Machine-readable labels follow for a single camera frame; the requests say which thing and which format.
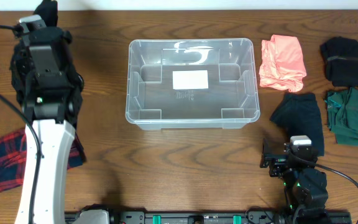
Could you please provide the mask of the red navy plaid shirt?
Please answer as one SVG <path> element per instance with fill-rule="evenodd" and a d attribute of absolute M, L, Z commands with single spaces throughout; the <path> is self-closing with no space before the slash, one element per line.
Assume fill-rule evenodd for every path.
<path fill-rule="evenodd" d="M 0 138 L 0 193 L 23 184 L 26 152 L 24 129 Z"/>

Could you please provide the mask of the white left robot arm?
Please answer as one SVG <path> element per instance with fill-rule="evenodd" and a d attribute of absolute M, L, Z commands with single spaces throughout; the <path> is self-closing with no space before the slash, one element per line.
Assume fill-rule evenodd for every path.
<path fill-rule="evenodd" d="M 27 155 L 16 223 L 64 223 L 68 159 L 84 88 L 58 27 L 21 32 L 12 58 L 12 85 L 26 127 Z"/>

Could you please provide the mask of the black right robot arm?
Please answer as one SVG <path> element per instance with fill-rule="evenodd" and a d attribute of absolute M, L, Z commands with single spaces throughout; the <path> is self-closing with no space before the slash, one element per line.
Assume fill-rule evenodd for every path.
<path fill-rule="evenodd" d="M 284 144 L 284 153 L 275 154 L 263 140 L 261 168 L 269 176 L 283 180 L 287 207 L 273 216 L 273 223 L 331 223 L 325 209 L 328 200 L 327 178 L 315 169 L 318 150 L 308 136 L 293 136 Z"/>

